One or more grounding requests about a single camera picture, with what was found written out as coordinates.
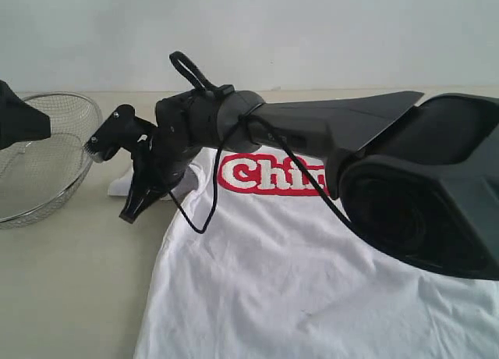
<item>white t-shirt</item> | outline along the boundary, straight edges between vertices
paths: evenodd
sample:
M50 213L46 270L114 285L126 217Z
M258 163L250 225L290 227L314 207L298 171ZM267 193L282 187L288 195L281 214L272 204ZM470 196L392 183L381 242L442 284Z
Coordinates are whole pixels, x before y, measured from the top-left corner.
M324 168L303 158L324 183ZM184 201L201 226L213 150ZM497 283L435 275L349 232L285 154L224 153L204 235L177 213L136 345L152 358L499 357Z

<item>wire mesh basket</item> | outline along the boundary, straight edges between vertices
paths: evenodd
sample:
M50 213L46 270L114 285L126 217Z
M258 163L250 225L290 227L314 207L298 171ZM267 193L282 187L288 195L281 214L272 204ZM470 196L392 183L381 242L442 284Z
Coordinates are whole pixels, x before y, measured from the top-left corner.
M39 221L67 202L92 164L83 146L102 123L97 104L80 94L23 100L50 117L51 136L0 151L0 229Z

